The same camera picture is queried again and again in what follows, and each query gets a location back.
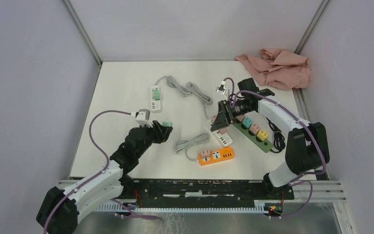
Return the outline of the green plug from orange strip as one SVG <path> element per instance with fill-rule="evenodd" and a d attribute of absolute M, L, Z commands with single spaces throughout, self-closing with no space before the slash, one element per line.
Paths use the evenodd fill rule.
<path fill-rule="evenodd" d="M 164 121 L 164 122 L 162 122 L 162 126 L 164 126 L 164 127 L 172 127 L 173 123 L 169 122 L 169 121 Z"/>

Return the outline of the pink plug from orange strip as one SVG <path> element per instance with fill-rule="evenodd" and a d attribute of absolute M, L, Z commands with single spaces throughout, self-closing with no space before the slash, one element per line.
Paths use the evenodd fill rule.
<path fill-rule="evenodd" d="M 210 155 L 211 155 L 211 151 L 209 149 L 205 149 L 200 152 L 201 158 L 206 158 L 206 157 L 209 157 Z"/>

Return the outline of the orange power strip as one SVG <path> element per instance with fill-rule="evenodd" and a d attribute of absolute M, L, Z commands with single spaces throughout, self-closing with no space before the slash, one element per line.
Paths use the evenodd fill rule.
<path fill-rule="evenodd" d="M 198 154 L 198 162 L 201 166 L 206 166 L 214 163 L 219 163 L 226 160 L 231 160 L 235 157 L 235 153 L 231 147 L 220 148 L 212 150 L 211 155 L 206 158 L 201 158 Z"/>

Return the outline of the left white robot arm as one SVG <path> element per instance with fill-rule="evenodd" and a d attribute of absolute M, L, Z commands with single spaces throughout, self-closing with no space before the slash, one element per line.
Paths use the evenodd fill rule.
<path fill-rule="evenodd" d="M 101 204 L 117 197 L 128 198 L 134 186 L 128 173 L 153 144 L 168 140 L 171 122 L 154 120 L 151 126 L 130 129 L 105 166 L 65 188 L 52 187 L 45 195 L 36 216 L 45 234 L 72 234 L 78 224 Z"/>

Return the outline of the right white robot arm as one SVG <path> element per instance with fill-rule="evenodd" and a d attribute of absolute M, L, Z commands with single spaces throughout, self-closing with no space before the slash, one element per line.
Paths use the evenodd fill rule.
<path fill-rule="evenodd" d="M 311 123 L 290 109 L 270 89 L 259 89 L 252 78 L 238 83 L 239 91 L 230 98 L 226 79 L 221 81 L 216 92 L 225 96 L 218 102 L 218 112 L 210 130 L 212 132 L 228 127 L 239 116 L 257 112 L 273 124 L 285 136 L 285 162 L 267 173 L 263 179 L 262 194 L 274 199 L 281 193 L 281 187 L 291 185 L 305 175 L 321 175 L 326 172 L 330 161 L 325 126 Z"/>

